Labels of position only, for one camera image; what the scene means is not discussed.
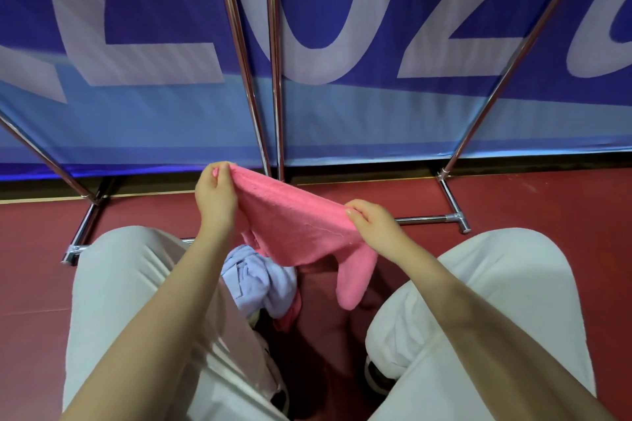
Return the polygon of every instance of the pink cloth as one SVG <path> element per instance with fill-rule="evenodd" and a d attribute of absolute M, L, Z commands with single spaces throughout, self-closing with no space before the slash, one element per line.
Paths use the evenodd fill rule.
<path fill-rule="evenodd" d="M 248 221 L 248 245 L 282 266 L 305 265 L 326 255 L 338 260 L 336 296 L 354 309 L 367 290 L 377 254 L 360 237 L 344 206 L 295 186 L 231 166 L 239 207 Z"/>

